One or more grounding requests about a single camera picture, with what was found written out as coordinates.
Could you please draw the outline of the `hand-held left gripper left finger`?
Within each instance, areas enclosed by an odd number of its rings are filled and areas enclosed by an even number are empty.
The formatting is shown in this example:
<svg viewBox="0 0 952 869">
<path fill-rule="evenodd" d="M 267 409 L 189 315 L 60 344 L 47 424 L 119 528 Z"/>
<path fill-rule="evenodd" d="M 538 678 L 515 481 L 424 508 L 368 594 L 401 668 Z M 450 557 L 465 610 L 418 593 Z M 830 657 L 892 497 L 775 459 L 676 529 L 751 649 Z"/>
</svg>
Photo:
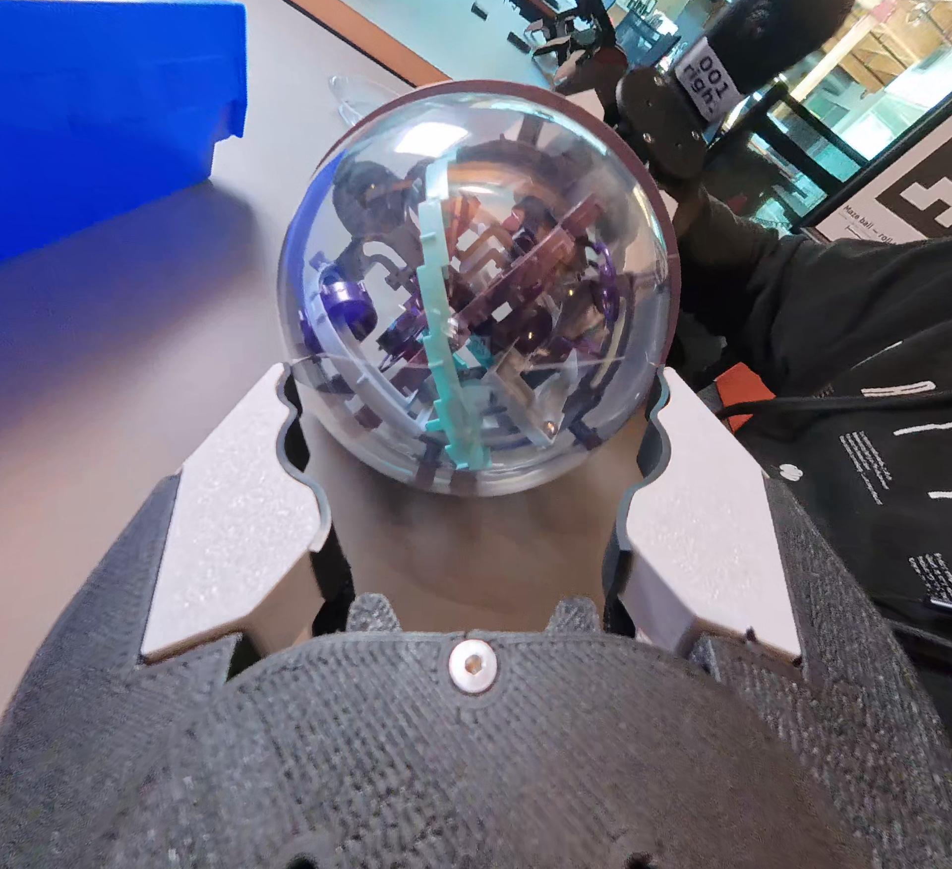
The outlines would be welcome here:
<svg viewBox="0 0 952 869">
<path fill-rule="evenodd" d="M 277 363 L 184 461 L 145 625 L 156 663 L 240 635 L 259 657 L 346 610 L 352 576 L 309 454 L 290 369 Z"/>
</svg>

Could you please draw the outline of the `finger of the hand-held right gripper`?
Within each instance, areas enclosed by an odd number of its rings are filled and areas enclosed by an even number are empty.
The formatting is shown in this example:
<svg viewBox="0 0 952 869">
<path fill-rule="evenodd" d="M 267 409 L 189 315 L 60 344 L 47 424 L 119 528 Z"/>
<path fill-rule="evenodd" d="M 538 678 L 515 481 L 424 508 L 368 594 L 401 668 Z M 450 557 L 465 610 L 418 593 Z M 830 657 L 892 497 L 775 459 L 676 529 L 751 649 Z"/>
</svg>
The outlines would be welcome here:
<svg viewBox="0 0 952 869">
<path fill-rule="evenodd" d="M 615 133 L 604 106 L 593 89 L 565 97 L 565 124 L 574 133 Z"/>
</svg>

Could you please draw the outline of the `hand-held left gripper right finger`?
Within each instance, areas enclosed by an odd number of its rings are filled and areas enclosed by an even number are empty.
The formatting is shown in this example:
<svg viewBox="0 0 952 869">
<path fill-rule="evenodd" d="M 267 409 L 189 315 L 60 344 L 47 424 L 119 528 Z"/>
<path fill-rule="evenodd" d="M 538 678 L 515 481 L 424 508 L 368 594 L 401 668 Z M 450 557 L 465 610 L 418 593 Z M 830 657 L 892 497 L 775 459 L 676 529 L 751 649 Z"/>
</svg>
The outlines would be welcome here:
<svg viewBox="0 0 952 869">
<path fill-rule="evenodd" d="M 785 662 L 802 649 L 767 477 L 678 374 L 660 370 L 637 462 L 604 557 L 607 604 L 660 649 L 686 657 L 705 634 Z"/>
</svg>

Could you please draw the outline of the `clear plastic maze ball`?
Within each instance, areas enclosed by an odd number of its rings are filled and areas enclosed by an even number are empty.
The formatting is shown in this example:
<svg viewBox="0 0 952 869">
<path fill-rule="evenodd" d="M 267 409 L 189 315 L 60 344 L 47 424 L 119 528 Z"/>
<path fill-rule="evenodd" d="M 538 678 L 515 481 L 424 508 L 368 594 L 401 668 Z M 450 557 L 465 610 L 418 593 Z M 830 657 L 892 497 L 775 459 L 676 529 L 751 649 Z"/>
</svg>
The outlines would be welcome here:
<svg viewBox="0 0 952 869">
<path fill-rule="evenodd" d="M 288 227 L 277 293 L 304 407 L 394 482 L 554 481 L 648 401 L 675 334 L 674 232 L 603 114 L 502 80 L 351 126 Z"/>
</svg>

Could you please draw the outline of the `black and tan gripper tool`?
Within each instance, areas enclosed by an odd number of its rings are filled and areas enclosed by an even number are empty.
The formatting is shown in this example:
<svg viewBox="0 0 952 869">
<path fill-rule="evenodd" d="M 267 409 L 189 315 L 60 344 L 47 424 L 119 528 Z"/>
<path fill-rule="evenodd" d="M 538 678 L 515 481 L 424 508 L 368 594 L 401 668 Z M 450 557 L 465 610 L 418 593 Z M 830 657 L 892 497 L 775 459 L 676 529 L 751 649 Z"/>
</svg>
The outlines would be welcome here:
<svg viewBox="0 0 952 869">
<path fill-rule="evenodd" d="M 565 97 L 594 91 L 607 107 L 615 100 L 628 59 L 602 0 L 575 0 L 575 6 L 551 19 L 540 18 L 525 30 L 534 59 L 554 55 L 552 88 Z"/>
</svg>

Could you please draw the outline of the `black mesh office chair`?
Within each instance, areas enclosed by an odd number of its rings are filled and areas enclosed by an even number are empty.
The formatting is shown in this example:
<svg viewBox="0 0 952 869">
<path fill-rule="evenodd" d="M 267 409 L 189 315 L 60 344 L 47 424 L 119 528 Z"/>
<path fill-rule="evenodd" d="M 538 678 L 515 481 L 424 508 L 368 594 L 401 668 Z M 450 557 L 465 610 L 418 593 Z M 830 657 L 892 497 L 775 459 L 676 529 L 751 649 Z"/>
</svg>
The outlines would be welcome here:
<svg viewBox="0 0 952 869">
<path fill-rule="evenodd" d="M 869 162 L 778 77 L 709 131 L 702 182 L 739 217 L 791 231 Z"/>
</svg>

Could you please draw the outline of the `orange plastic bin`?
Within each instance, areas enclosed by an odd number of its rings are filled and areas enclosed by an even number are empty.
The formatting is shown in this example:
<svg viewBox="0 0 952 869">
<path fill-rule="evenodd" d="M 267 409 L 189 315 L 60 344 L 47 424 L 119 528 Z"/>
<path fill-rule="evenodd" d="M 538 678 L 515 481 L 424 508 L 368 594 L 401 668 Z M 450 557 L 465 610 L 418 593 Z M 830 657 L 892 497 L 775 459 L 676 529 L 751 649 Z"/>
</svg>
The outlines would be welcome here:
<svg viewBox="0 0 952 869">
<path fill-rule="evenodd" d="M 776 398 L 761 377 L 745 363 L 736 363 L 720 373 L 714 385 L 720 398 L 720 405 L 716 407 L 719 414 L 745 402 L 759 403 Z"/>
</svg>

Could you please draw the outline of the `framed black-white marker sign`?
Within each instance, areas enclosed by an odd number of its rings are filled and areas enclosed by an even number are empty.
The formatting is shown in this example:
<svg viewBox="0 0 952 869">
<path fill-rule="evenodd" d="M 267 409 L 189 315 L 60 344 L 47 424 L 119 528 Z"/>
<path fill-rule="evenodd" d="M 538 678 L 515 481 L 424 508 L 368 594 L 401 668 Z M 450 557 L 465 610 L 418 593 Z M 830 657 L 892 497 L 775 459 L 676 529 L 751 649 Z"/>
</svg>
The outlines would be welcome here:
<svg viewBox="0 0 952 869">
<path fill-rule="evenodd" d="M 910 244 L 951 234 L 950 122 L 813 226 L 824 242 Z"/>
</svg>

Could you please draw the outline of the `blue plastic bin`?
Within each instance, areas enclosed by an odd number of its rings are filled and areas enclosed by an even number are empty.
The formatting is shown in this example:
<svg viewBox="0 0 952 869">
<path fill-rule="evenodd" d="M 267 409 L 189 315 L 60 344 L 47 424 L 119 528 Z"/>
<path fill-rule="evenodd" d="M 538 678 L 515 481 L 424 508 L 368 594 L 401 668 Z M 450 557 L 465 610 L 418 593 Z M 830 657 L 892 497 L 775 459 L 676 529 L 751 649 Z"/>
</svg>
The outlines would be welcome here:
<svg viewBox="0 0 952 869">
<path fill-rule="evenodd" d="M 2 0 L 2 261 L 205 181 L 243 137 L 230 0 Z"/>
</svg>

